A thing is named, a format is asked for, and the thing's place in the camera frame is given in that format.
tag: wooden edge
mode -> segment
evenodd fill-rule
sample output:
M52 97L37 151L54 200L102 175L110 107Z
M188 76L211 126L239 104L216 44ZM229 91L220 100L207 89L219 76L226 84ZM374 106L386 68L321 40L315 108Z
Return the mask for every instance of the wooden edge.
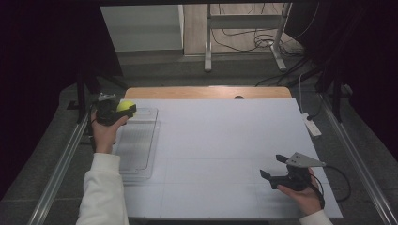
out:
M124 98L129 99L208 99L243 98L292 98L286 87L132 87Z

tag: white sleeve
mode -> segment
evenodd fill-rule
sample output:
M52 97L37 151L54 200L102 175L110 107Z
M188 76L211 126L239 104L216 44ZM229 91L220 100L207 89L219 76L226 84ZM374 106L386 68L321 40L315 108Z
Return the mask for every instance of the white sleeve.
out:
M84 177L84 196L76 224L129 224L119 163L119 156L94 154L91 170Z
M326 216L325 211L320 210L307 217L299 220L301 225L332 225L330 219Z

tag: table leg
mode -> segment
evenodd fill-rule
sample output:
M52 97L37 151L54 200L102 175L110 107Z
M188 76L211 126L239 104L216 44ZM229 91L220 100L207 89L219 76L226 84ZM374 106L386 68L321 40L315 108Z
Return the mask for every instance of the table leg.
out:
M206 50L205 50L205 72L211 71L211 41L210 41L211 12L210 4L207 4L207 28L206 28Z
M282 11L282 17L279 22L279 27L278 31L275 36L275 40L270 46L272 54L274 55L274 58L276 60L276 64L278 65L278 68L280 71L286 71L286 65L284 64L283 59L281 58L281 51L279 48L279 42L281 41L281 36L284 30L284 26L286 25L286 20L287 20L287 14L289 12L291 3L286 3L286 5L283 8Z

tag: black device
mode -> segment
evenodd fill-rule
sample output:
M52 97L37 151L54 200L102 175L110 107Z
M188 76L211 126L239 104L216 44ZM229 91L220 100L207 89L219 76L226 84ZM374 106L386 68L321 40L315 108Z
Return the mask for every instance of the black device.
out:
M97 103L97 122L104 126L111 126L118 119L123 116L128 116L129 118L134 116L134 113L137 112L137 107L135 104L132 104L128 109L124 111L118 111L117 105L119 102L113 100L115 96L103 95L99 96L99 101Z
M282 155L276 155L276 159L282 163L286 163L287 157ZM268 180L271 184L272 189L276 189L278 185L294 189L295 191L301 191L311 183L311 175L308 172L308 168L298 168L290 165L286 165L287 175L286 176L271 176L268 172L260 170L261 176Z
M326 163L316 160L311 157L295 153L292 157L284 157L276 155L276 159L287 167L286 176L271 176L268 172L260 170L261 176L268 180L272 189L276 189L278 185L291 188L295 191L302 191L306 187L310 187L318 196L321 208L325 207L325 199L321 193L312 183L309 167L325 167Z

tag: metal stand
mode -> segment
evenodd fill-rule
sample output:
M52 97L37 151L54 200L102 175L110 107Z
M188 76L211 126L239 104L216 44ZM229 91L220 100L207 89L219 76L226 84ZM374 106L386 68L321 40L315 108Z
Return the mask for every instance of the metal stand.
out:
M286 24L291 3L286 3L282 15L211 15L210 4L207 4L207 32L205 51L205 71L211 71L211 29L278 29L270 49L280 71L286 71L281 58L279 42Z

